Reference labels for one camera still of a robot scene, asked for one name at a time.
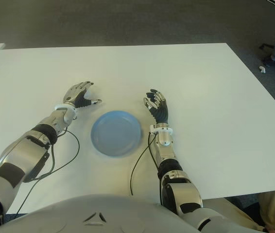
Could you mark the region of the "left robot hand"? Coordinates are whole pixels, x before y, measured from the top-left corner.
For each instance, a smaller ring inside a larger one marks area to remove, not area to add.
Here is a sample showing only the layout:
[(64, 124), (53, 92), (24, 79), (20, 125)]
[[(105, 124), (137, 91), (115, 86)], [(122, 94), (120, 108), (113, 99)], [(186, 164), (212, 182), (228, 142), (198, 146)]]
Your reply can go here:
[(86, 93), (93, 84), (94, 83), (87, 81), (73, 85), (64, 95), (63, 103), (70, 104), (75, 108), (100, 104), (102, 102), (100, 99), (89, 100), (86, 98)]

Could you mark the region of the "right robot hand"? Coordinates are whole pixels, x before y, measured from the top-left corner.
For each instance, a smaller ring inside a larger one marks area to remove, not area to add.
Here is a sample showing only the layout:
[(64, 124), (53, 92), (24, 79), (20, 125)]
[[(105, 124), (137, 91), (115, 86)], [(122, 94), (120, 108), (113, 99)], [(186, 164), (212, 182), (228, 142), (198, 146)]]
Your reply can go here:
[(156, 124), (168, 124), (169, 110), (167, 101), (161, 92), (151, 89), (143, 98), (143, 103), (155, 119)]

